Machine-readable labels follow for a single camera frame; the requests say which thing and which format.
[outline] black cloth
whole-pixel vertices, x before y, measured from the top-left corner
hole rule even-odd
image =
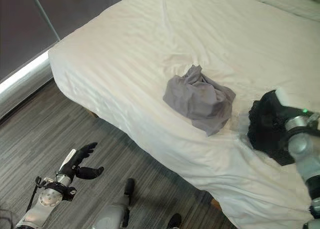
[[[249,111],[248,138],[256,150],[265,152],[281,166],[295,162],[288,152],[285,119],[277,114],[274,106],[275,91],[267,92],[261,100],[253,102]]]

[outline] white bed sheet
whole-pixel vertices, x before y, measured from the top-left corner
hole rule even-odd
[[[123,0],[49,51],[71,100],[126,132],[243,229],[301,229],[310,198],[294,164],[238,136],[238,115],[279,86],[320,111],[320,23],[254,0]],[[205,132],[162,100],[192,64],[236,92],[233,116]]]

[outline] floor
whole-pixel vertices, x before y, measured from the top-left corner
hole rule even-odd
[[[174,213],[181,229],[234,229],[210,205],[212,197],[186,182],[139,148],[124,132],[91,117],[51,81],[0,124],[0,207],[16,223],[27,208],[36,176],[54,178],[70,149],[98,142],[83,166],[104,166],[94,180],[76,178],[77,194],[63,201],[46,229],[88,229],[105,205],[120,197],[127,178],[136,180],[128,229],[165,229]],[[1,229],[9,229],[0,220]]]

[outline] gray cloth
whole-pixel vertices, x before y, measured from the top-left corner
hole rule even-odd
[[[184,76],[175,75],[166,86],[163,100],[192,125],[208,136],[217,133],[232,113],[236,94],[201,73],[201,66],[192,65]]]

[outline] wooden bed leg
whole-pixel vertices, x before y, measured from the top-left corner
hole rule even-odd
[[[94,117],[94,118],[98,118],[98,115],[95,114],[94,112],[88,110],[87,108],[85,108],[85,110],[89,113],[90,116]]]
[[[212,198],[212,200],[211,200],[211,205],[222,212],[222,209],[221,209],[221,206],[220,206],[219,202],[217,202],[214,198]]]

